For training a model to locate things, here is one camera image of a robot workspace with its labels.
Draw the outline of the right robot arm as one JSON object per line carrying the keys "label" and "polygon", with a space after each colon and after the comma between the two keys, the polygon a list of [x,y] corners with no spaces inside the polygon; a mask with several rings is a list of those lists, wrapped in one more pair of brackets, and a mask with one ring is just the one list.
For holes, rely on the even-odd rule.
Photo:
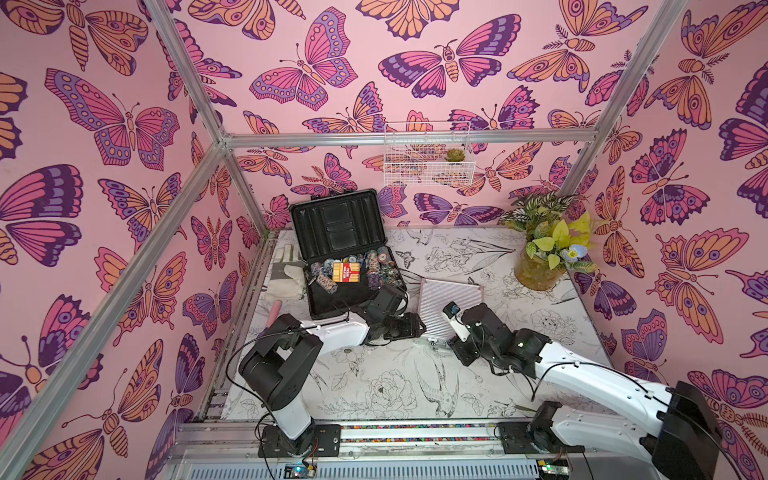
{"label": "right robot arm", "polygon": [[450,302],[441,316],[454,331],[449,346],[463,365],[483,360],[493,374],[525,376],[533,394],[549,382],[610,409],[591,414],[543,402],[527,427],[538,449],[596,448],[645,461],[663,479],[714,478],[723,435],[694,385],[642,380],[542,333],[510,330],[484,303],[463,310]]}

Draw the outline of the large black poker case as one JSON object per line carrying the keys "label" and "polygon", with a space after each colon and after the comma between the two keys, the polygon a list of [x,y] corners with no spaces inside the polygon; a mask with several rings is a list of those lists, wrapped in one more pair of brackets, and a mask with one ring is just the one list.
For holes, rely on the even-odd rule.
{"label": "large black poker case", "polygon": [[[294,204],[289,212],[305,263],[310,318],[325,320],[349,308],[365,307],[377,294],[368,285],[365,254],[385,249],[390,257],[394,255],[388,246],[377,191],[361,190]],[[362,264],[358,282],[339,282],[333,293],[316,283],[313,264],[350,256]]]}

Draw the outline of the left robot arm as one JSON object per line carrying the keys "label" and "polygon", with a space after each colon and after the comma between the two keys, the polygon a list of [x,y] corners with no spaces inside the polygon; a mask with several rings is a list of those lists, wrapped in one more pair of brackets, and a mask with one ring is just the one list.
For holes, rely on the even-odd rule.
{"label": "left robot arm", "polygon": [[325,354],[367,345],[421,337],[427,327],[407,310],[408,294],[384,286],[374,297],[325,320],[300,321],[278,316],[252,342],[237,372],[273,418],[259,440],[262,455],[305,456],[322,443],[322,434],[304,401],[302,390],[317,359]]}

